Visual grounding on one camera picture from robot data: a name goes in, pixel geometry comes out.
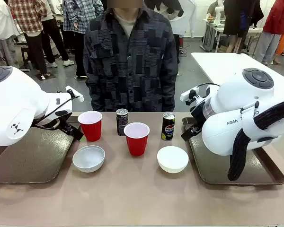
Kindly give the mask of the red plastic party cup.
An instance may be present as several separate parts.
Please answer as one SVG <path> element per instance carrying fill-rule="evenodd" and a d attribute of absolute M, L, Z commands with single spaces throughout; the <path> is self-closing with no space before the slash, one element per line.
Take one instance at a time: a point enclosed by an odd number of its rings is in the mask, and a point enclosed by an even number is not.
<path fill-rule="evenodd" d="M 141 122 L 129 123 L 124 128 L 129 152 L 132 156 L 141 156 L 146 150 L 150 128 Z"/>
<path fill-rule="evenodd" d="M 83 112 L 78 116 L 78 122 L 88 141 L 100 139 L 102 131 L 102 113 L 97 111 Z"/>

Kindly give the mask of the bystander in red jacket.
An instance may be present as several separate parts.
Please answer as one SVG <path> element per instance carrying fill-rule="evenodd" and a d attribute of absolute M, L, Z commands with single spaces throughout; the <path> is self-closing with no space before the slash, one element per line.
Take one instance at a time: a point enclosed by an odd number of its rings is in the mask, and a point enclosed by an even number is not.
<path fill-rule="evenodd" d="M 254 59 L 268 65 L 284 33 L 284 0 L 275 0 L 256 46 Z"/>

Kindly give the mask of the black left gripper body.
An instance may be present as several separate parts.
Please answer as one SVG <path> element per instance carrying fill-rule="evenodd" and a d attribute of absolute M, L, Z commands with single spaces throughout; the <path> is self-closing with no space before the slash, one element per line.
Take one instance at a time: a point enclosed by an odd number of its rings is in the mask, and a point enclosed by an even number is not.
<path fill-rule="evenodd" d="M 58 118 L 53 121 L 54 130 L 59 129 L 64 133 L 71 133 L 73 131 L 73 127 L 67 122 L 71 116 L 71 112 L 69 113 L 66 110 L 62 110 L 56 112 L 55 115 L 57 115 Z"/>

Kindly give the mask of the white bowl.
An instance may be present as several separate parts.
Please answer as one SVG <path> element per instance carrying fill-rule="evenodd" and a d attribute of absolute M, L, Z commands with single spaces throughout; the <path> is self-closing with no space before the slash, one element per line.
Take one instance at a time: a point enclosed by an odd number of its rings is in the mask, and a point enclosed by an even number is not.
<path fill-rule="evenodd" d="M 167 173 L 177 174 L 183 171 L 188 162 L 188 154 L 176 146 L 165 146 L 157 153 L 157 162 Z"/>

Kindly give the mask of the person in patchwork jacket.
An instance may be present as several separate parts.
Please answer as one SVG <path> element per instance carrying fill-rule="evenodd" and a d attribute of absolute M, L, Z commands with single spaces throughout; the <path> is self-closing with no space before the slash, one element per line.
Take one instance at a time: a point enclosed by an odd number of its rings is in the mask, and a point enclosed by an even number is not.
<path fill-rule="evenodd" d="M 103 112 L 163 112 L 161 71 L 178 69 L 171 24 L 144 0 L 107 0 L 87 26 L 83 65 L 99 76 Z"/>

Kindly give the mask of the brown plastic serving tray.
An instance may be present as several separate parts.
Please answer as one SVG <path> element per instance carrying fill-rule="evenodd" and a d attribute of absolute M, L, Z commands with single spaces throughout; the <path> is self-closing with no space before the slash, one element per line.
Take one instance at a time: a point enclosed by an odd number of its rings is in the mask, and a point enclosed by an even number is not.
<path fill-rule="evenodd" d="M 208 184 L 232 186 L 271 186 L 284 184 L 284 174 L 262 149 L 249 150 L 245 168 L 236 181 L 227 177 L 230 158 L 212 153 L 199 133 L 189 140 L 194 160 L 202 180 Z"/>
<path fill-rule="evenodd" d="M 30 128 L 10 146 L 0 146 L 0 184 L 47 183 L 59 173 L 69 152 L 80 141 L 61 130 Z"/>

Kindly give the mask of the bystander in blue plaid shirt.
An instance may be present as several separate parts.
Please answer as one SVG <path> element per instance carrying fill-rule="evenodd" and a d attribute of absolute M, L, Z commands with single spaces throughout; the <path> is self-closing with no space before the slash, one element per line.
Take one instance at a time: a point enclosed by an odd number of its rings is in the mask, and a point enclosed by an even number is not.
<path fill-rule="evenodd" d="M 92 19 L 104 12 L 101 0 L 63 0 L 63 30 L 71 32 L 70 41 L 74 42 L 76 76 L 86 76 L 83 66 L 84 35 Z"/>

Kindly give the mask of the bystander in black coat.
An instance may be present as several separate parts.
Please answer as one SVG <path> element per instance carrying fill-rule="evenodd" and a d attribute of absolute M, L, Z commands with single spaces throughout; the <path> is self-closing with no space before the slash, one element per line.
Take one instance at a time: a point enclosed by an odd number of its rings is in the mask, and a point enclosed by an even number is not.
<path fill-rule="evenodd" d="M 236 49 L 246 29 L 256 25 L 255 12 L 260 8 L 260 0 L 224 0 L 225 25 L 223 33 L 229 37 L 226 53 Z"/>

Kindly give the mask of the person's left forearm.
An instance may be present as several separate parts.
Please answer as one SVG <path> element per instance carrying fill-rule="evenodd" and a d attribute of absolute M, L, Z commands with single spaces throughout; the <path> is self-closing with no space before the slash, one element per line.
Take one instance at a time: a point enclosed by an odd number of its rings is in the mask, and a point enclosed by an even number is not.
<path fill-rule="evenodd" d="M 161 71 L 160 85 L 162 96 L 162 111 L 171 112 L 175 108 L 175 87 L 178 69 Z"/>

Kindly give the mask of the grey background desk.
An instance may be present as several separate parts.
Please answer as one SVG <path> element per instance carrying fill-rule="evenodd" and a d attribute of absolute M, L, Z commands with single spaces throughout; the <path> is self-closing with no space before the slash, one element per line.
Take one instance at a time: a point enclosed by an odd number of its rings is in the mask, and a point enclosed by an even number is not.
<path fill-rule="evenodd" d="M 224 36 L 225 19 L 222 19 L 220 24 L 215 24 L 213 21 L 208 21 L 207 19 L 203 19 L 203 21 L 206 22 L 206 26 L 200 47 L 205 52 L 218 52 L 220 39 Z"/>

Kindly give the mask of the black Pepsi can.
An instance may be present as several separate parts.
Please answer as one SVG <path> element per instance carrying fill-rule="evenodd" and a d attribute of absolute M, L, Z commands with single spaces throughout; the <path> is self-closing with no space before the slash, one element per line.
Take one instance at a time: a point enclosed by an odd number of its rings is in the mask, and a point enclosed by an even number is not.
<path fill-rule="evenodd" d="M 173 113 L 164 113 L 162 116 L 161 138 L 165 141 L 173 139 L 175 127 L 175 115 Z"/>

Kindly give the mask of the white table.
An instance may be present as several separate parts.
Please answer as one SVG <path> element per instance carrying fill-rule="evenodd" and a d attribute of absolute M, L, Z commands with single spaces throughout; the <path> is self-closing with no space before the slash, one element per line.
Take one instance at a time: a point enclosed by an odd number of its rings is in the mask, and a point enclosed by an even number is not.
<path fill-rule="evenodd" d="M 275 82 L 276 94 L 284 95 L 284 76 L 246 54 L 193 52 L 191 55 L 213 83 L 220 85 L 242 69 L 257 68 L 272 77 Z"/>

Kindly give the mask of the bystander in white top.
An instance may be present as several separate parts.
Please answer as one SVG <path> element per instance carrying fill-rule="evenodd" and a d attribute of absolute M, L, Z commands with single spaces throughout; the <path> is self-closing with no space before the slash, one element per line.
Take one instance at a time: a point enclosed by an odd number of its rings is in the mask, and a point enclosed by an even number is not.
<path fill-rule="evenodd" d="M 19 35 L 10 9 L 4 0 L 0 0 L 0 66 L 18 67 L 14 38 Z"/>

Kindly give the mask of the bystander with white sneakers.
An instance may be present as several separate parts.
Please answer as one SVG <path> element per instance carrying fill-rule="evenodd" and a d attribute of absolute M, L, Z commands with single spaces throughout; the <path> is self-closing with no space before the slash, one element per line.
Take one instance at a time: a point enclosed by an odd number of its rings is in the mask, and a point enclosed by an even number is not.
<path fill-rule="evenodd" d="M 52 68 L 57 68 L 52 48 L 50 45 L 50 38 L 53 40 L 58 52 L 60 53 L 60 56 L 62 57 L 63 66 L 67 67 L 74 65 L 75 62 L 69 59 L 69 56 L 66 52 L 56 20 L 54 18 L 49 20 L 44 20 L 42 21 L 42 25 L 43 25 L 43 32 L 41 33 L 42 47 L 46 55 L 46 59 L 49 62 L 49 66 Z"/>

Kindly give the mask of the grey bowl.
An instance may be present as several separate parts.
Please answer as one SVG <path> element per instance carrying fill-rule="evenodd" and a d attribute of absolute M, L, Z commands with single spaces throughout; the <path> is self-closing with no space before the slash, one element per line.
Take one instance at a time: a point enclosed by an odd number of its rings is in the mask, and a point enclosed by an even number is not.
<path fill-rule="evenodd" d="M 92 173 L 101 168 L 105 160 L 105 151 L 95 145 L 80 148 L 72 157 L 75 167 L 84 173 Z"/>

